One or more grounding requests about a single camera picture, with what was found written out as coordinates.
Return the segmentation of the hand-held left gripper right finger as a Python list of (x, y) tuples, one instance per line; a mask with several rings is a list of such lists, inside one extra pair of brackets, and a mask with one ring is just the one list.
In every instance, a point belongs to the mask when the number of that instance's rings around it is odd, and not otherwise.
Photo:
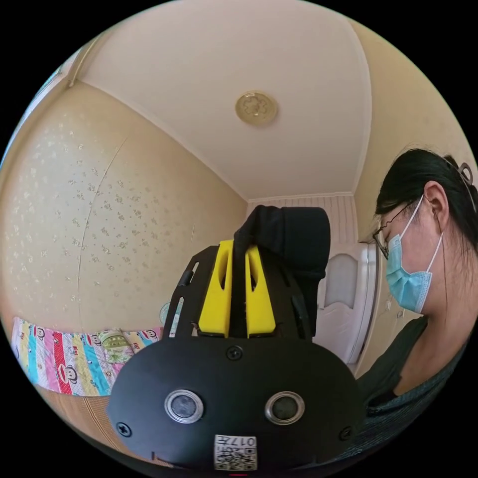
[(260, 252), (251, 246), (245, 253), (245, 316), (249, 335), (270, 335), (276, 322)]

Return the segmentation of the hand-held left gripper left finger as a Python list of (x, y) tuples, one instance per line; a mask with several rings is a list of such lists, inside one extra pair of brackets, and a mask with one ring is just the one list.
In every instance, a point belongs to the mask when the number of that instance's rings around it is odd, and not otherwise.
[(212, 274), (200, 314), (202, 335), (228, 335), (233, 284), (234, 241), (219, 243)]

